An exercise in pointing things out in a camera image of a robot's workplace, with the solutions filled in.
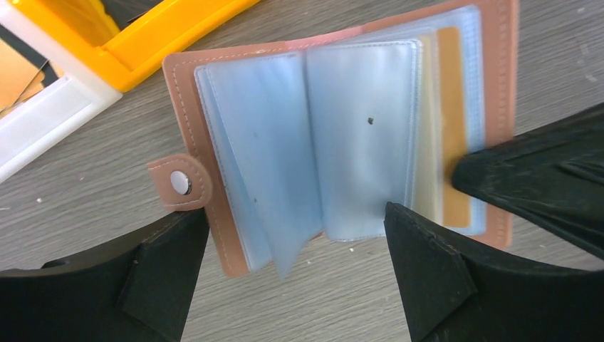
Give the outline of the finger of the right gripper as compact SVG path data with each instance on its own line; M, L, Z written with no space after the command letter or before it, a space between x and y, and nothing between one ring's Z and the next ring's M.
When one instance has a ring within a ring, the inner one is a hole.
M463 157L454 187L603 258L603 104Z

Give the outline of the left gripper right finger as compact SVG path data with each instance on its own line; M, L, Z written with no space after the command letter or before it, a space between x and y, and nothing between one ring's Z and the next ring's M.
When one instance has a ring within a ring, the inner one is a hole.
M601 341L603 273L495 249L401 204L385 233L413 341Z

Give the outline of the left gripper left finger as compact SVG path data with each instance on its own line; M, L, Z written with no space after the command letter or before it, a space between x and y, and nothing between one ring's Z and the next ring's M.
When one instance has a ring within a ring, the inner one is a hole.
M118 238L1 272L3 341L179 341L209 223L173 212Z

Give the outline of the tan leather card holder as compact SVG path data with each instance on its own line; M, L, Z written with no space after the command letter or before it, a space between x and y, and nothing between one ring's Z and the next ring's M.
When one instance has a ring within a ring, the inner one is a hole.
M170 210L205 211L230 277L267 264L286 276L320 234L381 237L388 202L414 210L420 35L460 31L464 156L513 134L518 24L517 1L447 1L320 36L170 54L186 152L149 164L157 191ZM506 247L510 214L469 199L469 227L446 228Z

